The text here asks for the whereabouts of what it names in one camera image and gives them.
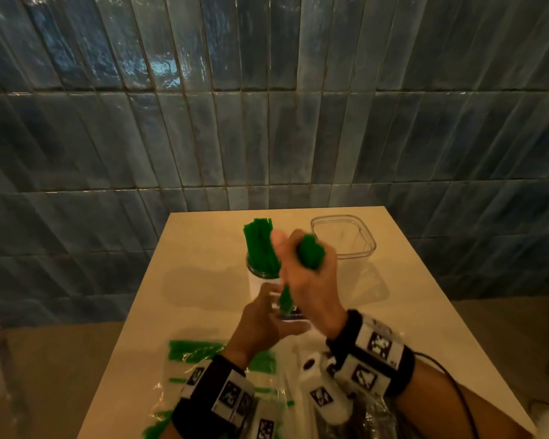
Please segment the person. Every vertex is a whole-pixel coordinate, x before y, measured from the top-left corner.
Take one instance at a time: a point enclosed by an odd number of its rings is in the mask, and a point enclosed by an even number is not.
[[[354,310],[347,311],[339,301],[337,288],[337,255],[335,250],[325,244],[326,255],[321,268],[312,271],[304,268],[297,256],[296,247],[305,233],[295,230],[287,237],[282,231],[274,230],[271,234],[273,248],[280,260],[280,277],[282,283],[288,284],[295,304],[315,329],[328,339],[334,352],[334,343],[343,344],[349,335],[346,331],[353,320],[362,325],[362,316]],[[307,322],[286,323],[278,319],[276,310],[271,303],[277,301],[273,292],[280,292],[282,285],[265,284],[258,297],[249,303],[242,312],[240,323],[232,338],[222,353],[214,359],[204,377],[195,389],[198,399],[210,400],[209,405],[191,399],[181,399],[173,413],[173,421],[164,430],[161,439],[191,439],[193,437],[219,437],[226,431],[228,424],[214,416],[211,404],[217,400],[225,377],[228,373],[243,376],[252,358],[259,352],[274,346],[280,339],[289,335],[298,335],[310,329]],[[428,439],[470,439],[475,436],[470,428],[467,412],[461,403],[454,385],[437,369],[414,355],[410,356],[410,364],[403,365],[394,374],[393,381],[398,383],[393,387],[392,397],[395,405],[404,416]],[[527,439],[531,434],[489,402],[462,386],[461,391],[475,420],[475,426],[480,438],[483,439]]]

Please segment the beige floor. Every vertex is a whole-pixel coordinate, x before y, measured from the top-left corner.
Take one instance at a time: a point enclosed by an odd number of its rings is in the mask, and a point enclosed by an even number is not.
[[[549,405],[549,297],[456,302],[490,359],[536,417]],[[28,406],[24,438],[75,439],[122,330],[121,323],[8,330]],[[0,400],[0,439],[16,437]]]

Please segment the table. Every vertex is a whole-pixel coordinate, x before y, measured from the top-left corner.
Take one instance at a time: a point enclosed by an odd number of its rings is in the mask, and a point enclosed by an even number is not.
[[[470,330],[383,206],[172,213],[78,439],[137,439],[161,382],[169,339],[226,340],[249,302],[244,224],[270,217],[275,228],[310,230],[311,219],[352,214],[378,245],[359,268],[339,265],[341,298],[399,331],[463,385],[527,430],[534,425]],[[323,341],[310,331],[305,344]]]

